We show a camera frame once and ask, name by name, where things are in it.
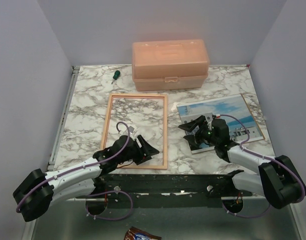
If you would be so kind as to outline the pink wooden picture frame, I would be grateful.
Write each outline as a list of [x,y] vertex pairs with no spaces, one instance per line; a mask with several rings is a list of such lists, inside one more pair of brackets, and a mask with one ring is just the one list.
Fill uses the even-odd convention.
[[108,98],[107,110],[104,121],[104,128],[101,138],[100,149],[106,147],[111,111],[114,99],[154,99],[163,100],[163,162],[162,165],[129,165],[126,169],[143,169],[143,170],[167,170],[168,169],[168,96],[166,94],[153,93],[110,93]]

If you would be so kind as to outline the building photo print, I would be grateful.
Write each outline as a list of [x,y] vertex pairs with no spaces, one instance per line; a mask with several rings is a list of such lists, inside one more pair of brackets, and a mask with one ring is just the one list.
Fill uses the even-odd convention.
[[202,115],[207,122],[210,122],[212,116],[217,114],[233,116],[236,119],[228,116],[224,116],[223,119],[228,125],[231,139],[238,143],[246,140],[247,134],[250,136],[250,142],[265,139],[242,94],[183,103],[177,105],[177,110],[183,124]]

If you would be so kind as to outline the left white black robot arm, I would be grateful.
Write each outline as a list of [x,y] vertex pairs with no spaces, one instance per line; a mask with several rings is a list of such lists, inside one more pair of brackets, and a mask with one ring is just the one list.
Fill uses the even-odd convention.
[[48,172],[35,169],[12,194],[17,203],[16,212],[25,222],[31,222],[58,202],[83,196],[100,197],[106,190],[102,176],[124,162],[140,165],[157,154],[159,151],[141,135],[136,139],[122,135],[112,146],[71,167]]

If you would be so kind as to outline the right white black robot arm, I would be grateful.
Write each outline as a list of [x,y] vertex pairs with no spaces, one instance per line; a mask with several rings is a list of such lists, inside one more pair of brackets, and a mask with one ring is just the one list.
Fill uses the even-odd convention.
[[191,146],[211,144],[220,159],[252,171],[251,174],[242,171],[226,180],[223,191],[227,195],[234,196],[246,190],[264,196],[276,209],[304,200],[306,186],[291,159],[285,155],[265,156],[244,147],[245,140],[233,141],[222,115],[214,115],[210,121],[201,115],[179,125],[179,129],[188,133],[184,139]]

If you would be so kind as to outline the orange translucent plastic toolbox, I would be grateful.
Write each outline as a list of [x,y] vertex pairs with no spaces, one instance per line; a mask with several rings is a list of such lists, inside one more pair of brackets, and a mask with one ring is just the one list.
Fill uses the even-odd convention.
[[132,44],[132,80],[139,92],[201,88],[209,66],[202,39]]

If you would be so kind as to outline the brown snack wrapper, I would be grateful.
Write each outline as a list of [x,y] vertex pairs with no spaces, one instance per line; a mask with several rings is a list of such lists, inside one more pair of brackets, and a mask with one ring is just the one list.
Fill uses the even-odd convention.
[[130,227],[124,235],[124,240],[161,240],[160,236],[156,236],[140,230],[136,227]]

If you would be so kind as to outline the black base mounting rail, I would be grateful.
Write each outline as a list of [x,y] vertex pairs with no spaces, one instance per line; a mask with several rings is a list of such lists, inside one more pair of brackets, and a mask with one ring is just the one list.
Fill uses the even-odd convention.
[[235,200],[251,192],[238,190],[228,174],[108,174],[94,180],[85,206],[92,212],[134,208],[220,208],[222,198]]

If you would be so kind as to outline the green handled screwdriver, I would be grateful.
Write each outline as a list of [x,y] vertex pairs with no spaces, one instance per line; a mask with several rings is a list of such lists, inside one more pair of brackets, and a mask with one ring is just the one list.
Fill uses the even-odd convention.
[[111,82],[111,84],[113,84],[113,83],[120,77],[120,75],[121,75],[121,72],[120,72],[119,70],[116,70],[116,71],[114,72],[113,77],[112,77],[112,82]]

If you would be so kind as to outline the aluminium extrusion rail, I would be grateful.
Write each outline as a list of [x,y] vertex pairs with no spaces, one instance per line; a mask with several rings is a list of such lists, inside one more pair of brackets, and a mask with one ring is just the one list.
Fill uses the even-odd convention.
[[[66,120],[67,120],[67,115],[68,115],[68,111],[70,109],[70,105],[71,105],[72,97],[73,97],[73,94],[74,94],[77,78],[78,78],[78,75],[79,75],[79,72],[80,72],[80,68],[81,68],[80,66],[73,66],[72,67],[71,80],[70,80],[70,83],[69,83],[68,92],[67,92],[67,95],[66,95],[66,99],[65,99],[65,102],[64,102],[63,109],[62,109],[59,125],[58,125],[58,128],[57,128],[54,144],[53,144],[52,151],[51,151],[51,155],[50,155],[49,161],[47,163],[47,167],[46,167],[47,171],[52,171],[55,167],[55,163],[56,163],[56,159],[57,159],[57,155],[58,155],[58,151],[59,151],[59,146],[60,146],[62,135],[63,135],[63,132],[64,132],[64,126],[65,126],[65,123],[66,123]],[[25,224],[23,235],[21,237],[22,240],[31,240],[32,239],[35,224],[36,224],[36,220],[27,222]]]

